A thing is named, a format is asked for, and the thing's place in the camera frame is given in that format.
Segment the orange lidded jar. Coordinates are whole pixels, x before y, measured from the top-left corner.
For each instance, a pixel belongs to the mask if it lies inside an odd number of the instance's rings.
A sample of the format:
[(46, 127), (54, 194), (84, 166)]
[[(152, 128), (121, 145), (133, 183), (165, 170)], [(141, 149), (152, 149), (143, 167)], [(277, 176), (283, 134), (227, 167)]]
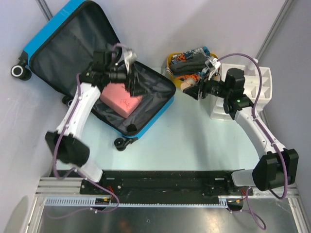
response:
[(192, 78), (189, 78), (189, 79), (186, 79), (185, 81), (183, 81), (180, 85), (180, 89), (182, 91), (186, 90), (187, 88), (189, 87), (192, 87), (194, 85), (196, 85), (197, 81), (192, 79)]

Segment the blue fish-print kids suitcase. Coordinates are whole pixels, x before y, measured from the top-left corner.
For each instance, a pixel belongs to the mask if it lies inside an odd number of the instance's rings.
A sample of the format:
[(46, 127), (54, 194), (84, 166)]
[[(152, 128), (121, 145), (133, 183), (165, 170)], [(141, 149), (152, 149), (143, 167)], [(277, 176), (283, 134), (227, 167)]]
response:
[[(69, 1), (26, 45), (11, 75), (28, 80), (33, 74), (62, 93), (67, 104), (76, 91), (76, 74), (88, 68), (96, 50), (111, 50), (119, 39), (100, 5), (91, 0)], [(148, 66), (135, 62), (135, 73), (148, 88), (138, 107), (123, 118), (97, 101), (93, 114), (121, 134), (114, 141), (117, 150), (141, 138), (174, 100), (172, 81)], [(127, 132), (134, 124), (137, 131)]]

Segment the lilac cosmetic tube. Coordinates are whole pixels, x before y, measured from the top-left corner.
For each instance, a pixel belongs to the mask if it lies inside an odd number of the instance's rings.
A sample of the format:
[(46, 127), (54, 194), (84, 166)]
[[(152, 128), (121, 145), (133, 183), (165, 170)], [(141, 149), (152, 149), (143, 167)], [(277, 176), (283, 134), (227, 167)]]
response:
[(253, 58), (252, 61), (248, 63), (245, 70), (247, 72), (255, 71), (257, 69), (256, 65), (258, 64), (258, 59)]

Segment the pink cloth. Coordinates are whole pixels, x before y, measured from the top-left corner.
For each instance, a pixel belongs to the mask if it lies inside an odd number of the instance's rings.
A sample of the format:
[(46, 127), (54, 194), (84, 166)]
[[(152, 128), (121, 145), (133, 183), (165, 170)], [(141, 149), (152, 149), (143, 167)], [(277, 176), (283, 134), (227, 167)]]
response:
[(108, 84), (100, 95), (100, 100), (123, 118), (128, 118), (142, 99), (130, 96), (122, 83)]

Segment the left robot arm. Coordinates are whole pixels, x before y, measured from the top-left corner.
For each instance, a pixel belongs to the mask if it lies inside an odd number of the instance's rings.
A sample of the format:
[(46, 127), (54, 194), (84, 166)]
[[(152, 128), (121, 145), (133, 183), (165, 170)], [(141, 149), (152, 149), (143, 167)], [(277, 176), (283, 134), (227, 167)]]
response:
[(77, 88), (73, 101), (55, 131), (48, 131), (45, 140), (53, 153), (53, 162), (60, 160), (69, 164), (75, 172), (91, 181), (90, 188), (97, 194), (107, 190), (107, 181), (102, 179), (103, 171), (90, 157), (89, 147), (81, 141), (86, 120), (93, 105), (104, 88), (110, 83), (122, 83), (131, 97), (144, 95), (147, 90), (140, 85), (133, 70), (137, 55), (132, 49), (123, 52), (125, 68), (114, 63), (114, 50), (95, 51), (93, 61), (76, 75)]

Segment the black small bottle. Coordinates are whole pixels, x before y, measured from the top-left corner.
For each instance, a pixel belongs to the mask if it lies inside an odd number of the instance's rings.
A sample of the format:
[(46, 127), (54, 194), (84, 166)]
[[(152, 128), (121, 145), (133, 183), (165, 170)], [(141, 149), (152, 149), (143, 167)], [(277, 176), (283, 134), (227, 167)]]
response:
[(127, 126), (127, 132), (128, 133), (133, 133), (137, 131), (137, 127), (134, 124), (130, 124)]

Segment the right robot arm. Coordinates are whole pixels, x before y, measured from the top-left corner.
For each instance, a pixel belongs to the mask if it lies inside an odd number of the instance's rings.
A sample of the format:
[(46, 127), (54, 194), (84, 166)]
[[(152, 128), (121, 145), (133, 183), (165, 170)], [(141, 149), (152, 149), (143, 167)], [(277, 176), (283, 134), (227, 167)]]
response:
[(255, 110), (255, 105), (244, 93), (244, 71), (230, 68), (224, 81), (199, 79), (197, 83), (183, 87), (183, 93), (196, 100), (207, 95), (224, 100), (225, 112), (245, 131), (259, 157), (254, 169), (233, 171), (224, 189), (230, 195), (237, 194), (242, 186), (256, 187), (260, 191), (272, 190), (294, 184), (298, 153), (287, 149), (269, 131)]

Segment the grey dotted socks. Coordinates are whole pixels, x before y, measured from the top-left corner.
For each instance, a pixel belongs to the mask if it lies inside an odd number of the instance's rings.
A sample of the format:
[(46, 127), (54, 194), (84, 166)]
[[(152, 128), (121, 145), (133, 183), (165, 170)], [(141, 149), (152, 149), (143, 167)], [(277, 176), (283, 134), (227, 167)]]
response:
[(208, 56), (204, 56), (203, 54), (198, 54), (194, 56), (194, 58), (189, 59), (185, 62), (180, 62), (176, 64), (170, 65), (170, 70), (175, 75), (185, 75), (185, 74), (193, 74), (198, 73), (203, 70), (206, 66), (205, 62), (208, 60)]

